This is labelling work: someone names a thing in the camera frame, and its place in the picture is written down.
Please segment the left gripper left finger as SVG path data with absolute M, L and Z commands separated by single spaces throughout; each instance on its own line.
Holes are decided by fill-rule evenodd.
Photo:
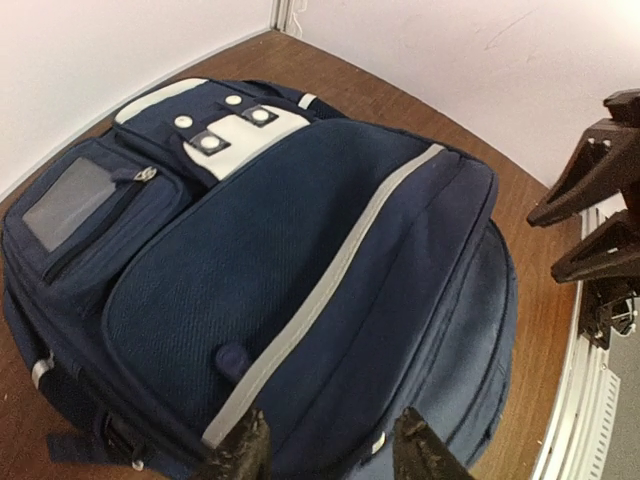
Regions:
M 250 408 L 194 473 L 197 480 L 272 478 L 270 428 L 264 413 Z

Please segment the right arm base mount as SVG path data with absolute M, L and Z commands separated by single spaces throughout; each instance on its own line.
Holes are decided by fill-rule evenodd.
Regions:
M 585 281 L 583 283 L 578 333 L 591 345 L 610 348 L 612 331 L 627 335 L 639 314 L 639 293 L 627 282 Z

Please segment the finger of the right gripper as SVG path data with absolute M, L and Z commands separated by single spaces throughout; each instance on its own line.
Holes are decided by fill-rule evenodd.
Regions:
M 639 276 L 639 221 L 615 213 L 560 258 L 551 275 L 558 283 Z
M 531 226 L 550 226 L 639 181 L 639 91 L 603 101 L 609 116 L 580 137 L 559 179 L 529 213 Z

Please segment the navy blue student backpack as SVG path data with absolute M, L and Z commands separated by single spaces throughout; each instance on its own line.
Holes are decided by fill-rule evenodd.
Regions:
M 497 176 L 261 81 L 124 106 L 9 207 L 4 314 L 74 427 L 56 463 L 187 478 L 251 408 L 276 479 L 388 479 L 416 409 L 472 466 L 506 404 L 517 280 Z

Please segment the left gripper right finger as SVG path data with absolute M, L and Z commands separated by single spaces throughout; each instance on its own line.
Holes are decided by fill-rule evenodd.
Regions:
M 394 423 L 395 480 L 472 480 L 423 417 L 407 407 Z

